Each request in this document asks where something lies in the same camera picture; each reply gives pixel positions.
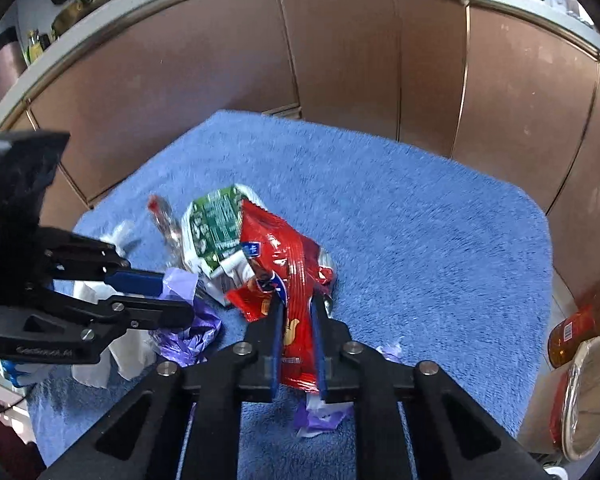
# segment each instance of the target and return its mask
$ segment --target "trash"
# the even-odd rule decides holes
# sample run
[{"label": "trash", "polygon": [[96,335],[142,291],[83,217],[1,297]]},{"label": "trash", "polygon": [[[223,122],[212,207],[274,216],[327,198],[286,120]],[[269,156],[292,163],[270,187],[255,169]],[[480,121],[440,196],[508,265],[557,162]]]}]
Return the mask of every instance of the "trash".
[{"label": "trash", "polygon": [[243,184],[218,189],[191,202],[181,221],[182,259],[191,272],[215,278],[223,272],[221,262],[240,252],[244,198],[264,208],[254,190]]},{"label": "trash", "polygon": [[294,417],[297,436],[312,438],[327,431],[334,431],[340,423],[353,414],[353,402],[327,404],[319,394],[307,393],[298,404]]},{"label": "trash", "polygon": [[150,335],[162,357],[186,367],[202,360],[201,352],[216,338],[221,321],[213,310],[195,297],[198,275],[182,269],[167,269],[162,280],[163,300],[187,301],[196,314],[191,326],[180,332],[161,329]]},{"label": "trash", "polygon": [[586,457],[600,439],[600,336],[536,381],[518,441],[529,452]]},{"label": "trash", "polygon": [[[125,220],[110,234],[100,239],[114,244],[120,257],[125,256],[125,246],[132,233],[134,223]],[[109,296],[118,294],[115,288],[103,282],[75,282],[73,297],[89,303],[98,303]],[[100,354],[100,361],[94,365],[72,365],[72,377],[86,386],[106,388],[111,370],[111,357],[118,366],[118,374],[127,381],[138,377],[142,370],[155,363],[155,346],[147,330],[127,330]]]},{"label": "trash", "polygon": [[313,240],[286,221],[248,200],[242,202],[242,250],[255,277],[227,293],[247,321],[269,312],[273,291],[286,306],[281,382],[316,392],[313,335],[309,302],[314,290],[329,297],[336,280],[333,261]]},{"label": "trash", "polygon": [[379,346],[376,350],[378,350],[387,361],[400,363],[402,362],[400,360],[402,357],[402,346],[400,345],[400,341],[402,341],[401,337],[394,344]]},{"label": "trash", "polygon": [[167,267],[184,268],[182,262],[182,231],[180,222],[171,211],[169,202],[159,195],[149,195],[146,208],[152,215],[154,223],[164,238],[164,244],[169,251]]},{"label": "trash", "polygon": [[191,202],[180,223],[184,268],[197,272],[200,286],[224,306],[229,305],[225,293],[253,277],[240,250],[245,198],[265,208],[253,189],[234,184]]}]

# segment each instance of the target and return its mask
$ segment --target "cable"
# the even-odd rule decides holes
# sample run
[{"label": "cable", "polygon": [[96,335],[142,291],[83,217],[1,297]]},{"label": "cable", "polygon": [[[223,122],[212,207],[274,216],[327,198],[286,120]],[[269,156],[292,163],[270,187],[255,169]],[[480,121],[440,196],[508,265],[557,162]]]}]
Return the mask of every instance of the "cable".
[{"label": "cable", "polygon": [[13,404],[11,404],[11,405],[9,405],[9,406],[5,406],[4,408],[1,408],[1,409],[0,409],[0,413],[8,412],[8,411],[9,411],[11,408],[13,408],[14,406],[17,406],[17,405],[21,404],[22,402],[24,402],[24,400],[27,400],[27,399],[29,399],[29,397],[30,397],[30,395],[31,395],[31,393],[32,393],[32,391],[33,391],[33,388],[35,388],[35,384],[34,384],[34,386],[33,386],[32,388],[30,388],[30,389],[29,389],[29,391],[28,391],[26,394],[24,394],[24,396],[22,396],[22,397],[21,397],[19,400],[16,400],[16,402],[14,402]]}]

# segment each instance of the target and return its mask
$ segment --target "bottle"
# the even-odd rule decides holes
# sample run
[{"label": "bottle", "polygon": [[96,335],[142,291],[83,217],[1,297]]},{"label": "bottle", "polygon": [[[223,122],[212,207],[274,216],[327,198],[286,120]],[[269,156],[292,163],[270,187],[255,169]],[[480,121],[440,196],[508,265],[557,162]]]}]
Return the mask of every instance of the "bottle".
[{"label": "bottle", "polygon": [[182,263],[182,229],[180,228],[180,222],[173,215],[169,202],[159,195],[149,195],[147,209],[151,213],[158,231],[164,237],[164,243],[169,250],[168,267],[185,269]]},{"label": "bottle", "polygon": [[27,41],[27,61],[31,64],[42,55],[44,49],[37,29],[30,30],[27,37],[29,38]]},{"label": "bottle", "polygon": [[551,330],[547,342],[549,361],[554,368],[573,359],[580,343],[600,335],[600,306],[585,306]]}]

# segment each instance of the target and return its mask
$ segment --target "purple plastic bag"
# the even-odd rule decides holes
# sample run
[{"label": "purple plastic bag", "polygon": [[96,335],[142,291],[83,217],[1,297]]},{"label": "purple plastic bag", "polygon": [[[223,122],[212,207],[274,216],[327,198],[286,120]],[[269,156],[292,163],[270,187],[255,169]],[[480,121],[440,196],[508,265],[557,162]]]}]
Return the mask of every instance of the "purple plastic bag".
[{"label": "purple plastic bag", "polygon": [[402,346],[400,345],[402,338],[398,339],[394,344],[379,346],[376,348],[385,359],[394,363],[402,362]]},{"label": "purple plastic bag", "polygon": [[203,360],[200,353],[216,338],[221,321],[211,307],[195,297],[198,275],[186,270],[167,269],[162,279],[162,300],[184,300],[193,307],[196,316],[191,326],[181,332],[167,329],[151,331],[160,355],[180,366],[194,365]]},{"label": "purple plastic bag", "polygon": [[353,413],[352,402],[327,404],[318,394],[306,394],[298,404],[294,417],[294,427],[298,436],[311,438],[326,431],[334,431],[340,423]]}]

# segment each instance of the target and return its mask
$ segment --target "red chip bag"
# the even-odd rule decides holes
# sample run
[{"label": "red chip bag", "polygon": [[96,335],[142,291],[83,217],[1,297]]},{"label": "red chip bag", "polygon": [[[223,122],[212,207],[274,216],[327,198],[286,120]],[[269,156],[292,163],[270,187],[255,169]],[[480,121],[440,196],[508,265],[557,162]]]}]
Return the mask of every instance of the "red chip bag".
[{"label": "red chip bag", "polygon": [[286,304],[282,383],[317,391],[309,304],[314,288],[330,295],[335,282],[330,257],[282,218],[242,201],[240,242],[256,276],[226,297],[248,321],[266,316],[274,290]]}]

